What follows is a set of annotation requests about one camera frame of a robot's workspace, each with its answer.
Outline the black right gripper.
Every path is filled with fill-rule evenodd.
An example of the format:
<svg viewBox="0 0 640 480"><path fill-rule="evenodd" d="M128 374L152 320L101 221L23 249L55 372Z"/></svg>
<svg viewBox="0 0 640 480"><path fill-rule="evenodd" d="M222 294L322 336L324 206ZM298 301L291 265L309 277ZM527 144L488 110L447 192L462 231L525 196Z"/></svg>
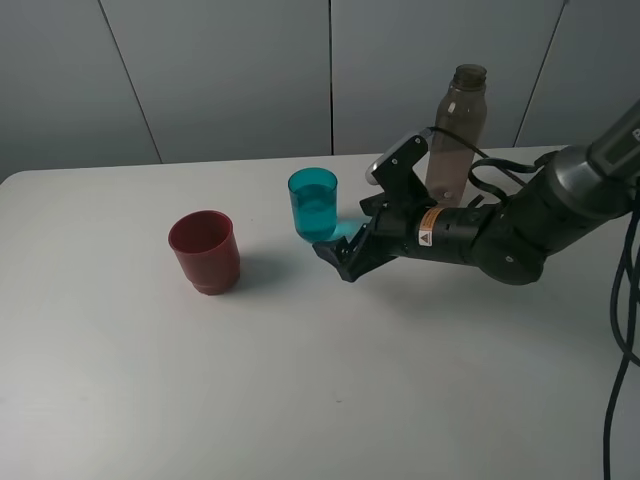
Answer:
<svg viewBox="0 0 640 480"><path fill-rule="evenodd" d="M343 281L354 283L396 258L440 260L437 249L419 241L423 218L431 213L438 216L439 207L419 201L402 209L385 193L365 198L359 205L363 214L371 217L369 226L362 225L351 240L342 236L312 244L316 255L333 266Z"/></svg>

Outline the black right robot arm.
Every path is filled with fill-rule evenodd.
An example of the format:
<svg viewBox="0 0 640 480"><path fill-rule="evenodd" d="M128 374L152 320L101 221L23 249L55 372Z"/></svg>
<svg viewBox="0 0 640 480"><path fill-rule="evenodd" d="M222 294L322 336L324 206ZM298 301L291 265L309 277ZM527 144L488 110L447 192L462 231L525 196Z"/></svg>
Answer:
<svg viewBox="0 0 640 480"><path fill-rule="evenodd" d="M406 257L479 268L508 285L537 281L546 259L639 202L639 107L633 105L589 146L569 146L531 165L483 158L491 166L529 173L516 194L479 180L470 182L497 198L495 204L440 207L413 167L428 151L426 128L379 157L367 177L381 193L361 200L369 222L352 239L316 242L317 256L340 277L362 275Z"/></svg>

